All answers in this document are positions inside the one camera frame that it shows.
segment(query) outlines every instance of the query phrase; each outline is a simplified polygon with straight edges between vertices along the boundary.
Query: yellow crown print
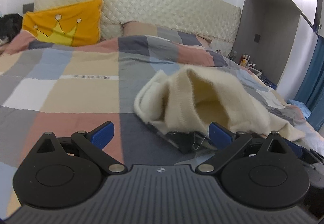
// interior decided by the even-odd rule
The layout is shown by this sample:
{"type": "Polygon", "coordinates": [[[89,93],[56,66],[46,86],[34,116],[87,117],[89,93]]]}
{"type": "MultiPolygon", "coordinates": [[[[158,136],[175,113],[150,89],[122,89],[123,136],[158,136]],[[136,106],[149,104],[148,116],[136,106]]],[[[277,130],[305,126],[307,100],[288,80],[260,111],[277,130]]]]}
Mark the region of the yellow crown print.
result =
{"type": "Polygon", "coordinates": [[[74,35],[77,31],[77,26],[81,23],[81,18],[77,19],[77,24],[73,27],[70,32],[64,33],[61,28],[60,20],[62,16],[60,14],[55,15],[56,25],[52,28],[53,33],[50,36],[45,35],[43,32],[38,30],[38,26],[34,25],[37,32],[37,39],[42,42],[51,42],[55,44],[61,44],[66,46],[71,46],[73,42],[74,35]]]}

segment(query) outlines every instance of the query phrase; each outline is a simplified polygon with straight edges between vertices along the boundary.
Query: headboard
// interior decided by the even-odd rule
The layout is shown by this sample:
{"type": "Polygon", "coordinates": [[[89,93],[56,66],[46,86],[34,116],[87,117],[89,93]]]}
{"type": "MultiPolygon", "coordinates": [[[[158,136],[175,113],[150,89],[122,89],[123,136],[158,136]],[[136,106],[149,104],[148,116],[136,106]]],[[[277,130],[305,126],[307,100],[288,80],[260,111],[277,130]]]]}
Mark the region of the headboard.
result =
{"type": "MultiPolygon", "coordinates": [[[[35,11],[86,0],[35,0],[35,11]]],[[[222,0],[104,0],[101,35],[123,34],[122,24],[139,21],[216,38],[232,46],[241,10],[222,0]]]]}

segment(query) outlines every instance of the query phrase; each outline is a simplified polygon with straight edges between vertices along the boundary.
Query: black cat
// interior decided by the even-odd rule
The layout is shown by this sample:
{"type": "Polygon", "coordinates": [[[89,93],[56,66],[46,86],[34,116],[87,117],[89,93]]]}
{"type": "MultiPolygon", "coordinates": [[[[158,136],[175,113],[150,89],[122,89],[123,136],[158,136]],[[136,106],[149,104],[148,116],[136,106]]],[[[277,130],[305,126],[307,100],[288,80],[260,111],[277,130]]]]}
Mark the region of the black cat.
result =
{"type": "Polygon", "coordinates": [[[22,19],[19,14],[8,14],[0,17],[0,45],[11,42],[19,34],[22,19]]]}

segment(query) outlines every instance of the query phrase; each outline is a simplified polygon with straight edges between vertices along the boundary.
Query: blue curtain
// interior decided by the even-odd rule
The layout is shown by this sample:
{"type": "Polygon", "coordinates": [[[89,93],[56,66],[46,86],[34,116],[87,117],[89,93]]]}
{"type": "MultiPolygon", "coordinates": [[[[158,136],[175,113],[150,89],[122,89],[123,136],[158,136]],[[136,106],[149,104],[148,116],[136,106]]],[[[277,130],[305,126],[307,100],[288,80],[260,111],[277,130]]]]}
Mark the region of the blue curtain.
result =
{"type": "Polygon", "coordinates": [[[294,100],[303,102],[312,111],[307,121],[319,131],[324,123],[324,38],[321,36],[294,100]]]}

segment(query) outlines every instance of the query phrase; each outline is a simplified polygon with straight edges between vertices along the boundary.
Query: cream fuzzy sweater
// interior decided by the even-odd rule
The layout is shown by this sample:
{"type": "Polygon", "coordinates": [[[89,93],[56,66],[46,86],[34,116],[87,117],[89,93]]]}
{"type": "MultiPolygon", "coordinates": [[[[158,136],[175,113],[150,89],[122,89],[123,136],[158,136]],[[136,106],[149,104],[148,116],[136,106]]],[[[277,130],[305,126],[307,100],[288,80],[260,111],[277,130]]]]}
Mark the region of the cream fuzzy sweater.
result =
{"type": "Polygon", "coordinates": [[[160,70],[138,93],[134,109],[163,134],[198,131],[208,136],[210,123],[217,122],[232,132],[268,135],[275,130],[290,141],[305,136],[269,113],[236,77],[216,68],[186,65],[171,76],[160,70]]]}

